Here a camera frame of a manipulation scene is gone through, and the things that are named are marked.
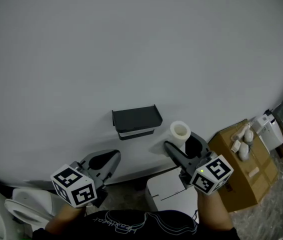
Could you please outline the white paper roll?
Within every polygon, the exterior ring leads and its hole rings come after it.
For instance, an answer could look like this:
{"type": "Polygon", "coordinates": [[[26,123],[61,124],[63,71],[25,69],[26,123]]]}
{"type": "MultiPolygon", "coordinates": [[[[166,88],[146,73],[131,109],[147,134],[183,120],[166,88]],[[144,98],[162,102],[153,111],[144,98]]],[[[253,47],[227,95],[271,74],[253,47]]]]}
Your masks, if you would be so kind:
{"type": "Polygon", "coordinates": [[[172,122],[169,129],[171,133],[170,142],[181,149],[191,136],[190,127],[183,121],[178,120],[172,122]]]}

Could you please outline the white box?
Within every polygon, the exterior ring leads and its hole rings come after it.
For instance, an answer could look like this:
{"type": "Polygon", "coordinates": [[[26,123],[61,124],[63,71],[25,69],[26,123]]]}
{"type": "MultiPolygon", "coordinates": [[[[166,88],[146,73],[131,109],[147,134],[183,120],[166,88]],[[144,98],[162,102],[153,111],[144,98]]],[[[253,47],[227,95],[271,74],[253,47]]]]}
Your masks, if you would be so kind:
{"type": "Polygon", "coordinates": [[[193,186],[184,186],[180,168],[150,178],[145,198],[151,211],[174,210],[193,217],[198,210],[198,193],[193,186]]]}

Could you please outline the brown cardboard box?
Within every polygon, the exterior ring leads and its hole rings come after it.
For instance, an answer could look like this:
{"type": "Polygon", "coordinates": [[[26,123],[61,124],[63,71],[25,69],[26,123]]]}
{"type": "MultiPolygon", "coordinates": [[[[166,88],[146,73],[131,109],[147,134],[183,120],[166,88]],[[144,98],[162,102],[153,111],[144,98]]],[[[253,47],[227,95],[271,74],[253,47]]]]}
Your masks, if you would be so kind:
{"type": "Polygon", "coordinates": [[[241,161],[238,154],[231,151],[231,136],[246,123],[247,119],[220,130],[208,142],[209,148],[218,155],[223,155],[233,168],[232,175],[218,189],[228,212],[259,204],[278,179],[278,169],[274,160],[257,135],[253,137],[248,160],[241,161]],[[259,168],[259,172],[250,178],[249,172],[256,167],[259,168]]]}

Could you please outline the white toilet bowl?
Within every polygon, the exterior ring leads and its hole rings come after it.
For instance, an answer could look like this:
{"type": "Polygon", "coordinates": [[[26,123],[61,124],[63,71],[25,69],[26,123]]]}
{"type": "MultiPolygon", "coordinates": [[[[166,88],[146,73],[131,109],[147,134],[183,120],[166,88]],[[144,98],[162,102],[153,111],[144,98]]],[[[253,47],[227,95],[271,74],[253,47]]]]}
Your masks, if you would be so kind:
{"type": "Polygon", "coordinates": [[[32,188],[15,188],[5,208],[17,219],[35,228],[44,228],[55,216],[50,192],[32,188]]]}

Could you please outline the person's left forearm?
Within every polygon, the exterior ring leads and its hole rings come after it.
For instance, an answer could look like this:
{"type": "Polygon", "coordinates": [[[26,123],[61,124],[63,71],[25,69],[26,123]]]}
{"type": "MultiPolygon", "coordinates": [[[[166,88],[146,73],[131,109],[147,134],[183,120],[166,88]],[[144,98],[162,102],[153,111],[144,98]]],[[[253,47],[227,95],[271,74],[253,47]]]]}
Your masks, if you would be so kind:
{"type": "Polygon", "coordinates": [[[53,235],[61,235],[69,225],[83,217],[85,212],[86,207],[74,208],[66,203],[58,214],[47,223],[44,230],[53,235]]]}

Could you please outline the person's right forearm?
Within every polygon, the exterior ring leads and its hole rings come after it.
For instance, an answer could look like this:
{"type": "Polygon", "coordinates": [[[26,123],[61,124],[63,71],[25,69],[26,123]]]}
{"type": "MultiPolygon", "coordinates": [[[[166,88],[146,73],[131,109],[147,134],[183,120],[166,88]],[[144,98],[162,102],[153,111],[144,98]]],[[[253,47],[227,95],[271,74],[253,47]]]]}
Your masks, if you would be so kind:
{"type": "Polygon", "coordinates": [[[230,231],[234,225],[220,194],[210,195],[199,192],[197,195],[199,224],[212,231],[230,231]]]}

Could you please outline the white plastic appliance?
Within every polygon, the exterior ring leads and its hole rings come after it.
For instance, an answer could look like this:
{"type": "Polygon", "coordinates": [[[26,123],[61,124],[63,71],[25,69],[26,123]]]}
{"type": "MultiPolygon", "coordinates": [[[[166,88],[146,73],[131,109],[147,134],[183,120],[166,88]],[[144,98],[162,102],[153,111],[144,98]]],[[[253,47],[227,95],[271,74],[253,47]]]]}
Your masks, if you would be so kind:
{"type": "Polygon", "coordinates": [[[272,114],[266,113],[255,119],[252,128],[270,152],[283,144],[283,134],[272,114]]]}

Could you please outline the black wall paper holder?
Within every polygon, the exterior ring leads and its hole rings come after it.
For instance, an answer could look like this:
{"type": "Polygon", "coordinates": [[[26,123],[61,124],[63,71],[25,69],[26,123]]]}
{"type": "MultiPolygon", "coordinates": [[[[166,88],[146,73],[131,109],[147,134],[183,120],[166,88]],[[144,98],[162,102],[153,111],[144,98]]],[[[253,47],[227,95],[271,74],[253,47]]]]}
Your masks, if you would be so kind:
{"type": "Polygon", "coordinates": [[[156,105],[111,111],[112,124],[121,141],[152,135],[163,118],[156,105]]]}

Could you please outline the person's black printed t-shirt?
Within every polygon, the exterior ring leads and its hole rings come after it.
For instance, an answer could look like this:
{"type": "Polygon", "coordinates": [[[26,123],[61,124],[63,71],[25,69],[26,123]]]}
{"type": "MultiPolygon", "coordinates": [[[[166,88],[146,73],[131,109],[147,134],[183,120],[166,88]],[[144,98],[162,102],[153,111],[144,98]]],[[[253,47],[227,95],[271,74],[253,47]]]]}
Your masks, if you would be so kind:
{"type": "Polygon", "coordinates": [[[240,240],[235,228],[211,230],[176,210],[102,210],[74,222],[62,234],[45,229],[32,240],[240,240]]]}

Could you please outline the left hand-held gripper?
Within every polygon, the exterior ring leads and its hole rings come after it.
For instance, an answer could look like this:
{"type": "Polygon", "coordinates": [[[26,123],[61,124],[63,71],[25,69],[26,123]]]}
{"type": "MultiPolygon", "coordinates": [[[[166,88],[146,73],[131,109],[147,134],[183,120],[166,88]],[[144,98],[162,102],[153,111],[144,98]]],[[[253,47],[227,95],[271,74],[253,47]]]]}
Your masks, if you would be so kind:
{"type": "Polygon", "coordinates": [[[108,197],[105,184],[121,161],[117,149],[106,149],[88,154],[82,161],[63,165],[50,179],[56,193],[73,208],[89,204],[100,207],[108,197]]]}

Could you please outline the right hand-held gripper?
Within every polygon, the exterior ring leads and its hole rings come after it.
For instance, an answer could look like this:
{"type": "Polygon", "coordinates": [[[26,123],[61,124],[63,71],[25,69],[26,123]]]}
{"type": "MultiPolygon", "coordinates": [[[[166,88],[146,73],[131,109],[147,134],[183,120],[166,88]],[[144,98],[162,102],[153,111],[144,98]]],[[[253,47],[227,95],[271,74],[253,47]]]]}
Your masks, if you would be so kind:
{"type": "Polygon", "coordinates": [[[217,191],[234,172],[224,156],[210,151],[207,142],[194,132],[185,142],[185,153],[167,140],[163,148],[173,162],[182,168],[179,175],[182,183],[186,187],[193,186],[205,195],[217,191]]]}

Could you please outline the white oval part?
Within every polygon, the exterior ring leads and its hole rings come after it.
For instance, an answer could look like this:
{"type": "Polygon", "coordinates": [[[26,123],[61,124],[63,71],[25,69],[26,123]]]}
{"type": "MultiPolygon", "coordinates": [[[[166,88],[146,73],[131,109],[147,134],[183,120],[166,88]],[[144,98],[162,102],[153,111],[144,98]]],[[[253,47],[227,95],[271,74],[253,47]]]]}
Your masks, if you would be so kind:
{"type": "Polygon", "coordinates": [[[249,143],[252,143],[254,140],[254,133],[249,128],[244,132],[244,142],[248,145],[249,143]]]}
{"type": "Polygon", "coordinates": [[[244,162],[250,158],[250,147],[245,142],[241,142],[240,147],[238,149],[238,157],[239,159],[244,162]]]}

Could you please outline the small white packet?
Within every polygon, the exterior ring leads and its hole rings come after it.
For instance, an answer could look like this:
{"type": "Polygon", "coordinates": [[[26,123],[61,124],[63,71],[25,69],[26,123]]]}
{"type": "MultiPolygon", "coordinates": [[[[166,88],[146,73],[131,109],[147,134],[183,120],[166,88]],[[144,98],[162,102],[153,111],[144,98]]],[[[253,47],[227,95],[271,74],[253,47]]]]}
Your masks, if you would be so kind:
{"type": "Polygon", "coordinates": [[[232,144],[232,147],[231,147],[231,151],[233,153],[237,153],[241,147],[241,141],[239,141],[238,139],[236,139],[233,144],[232,144]]]}

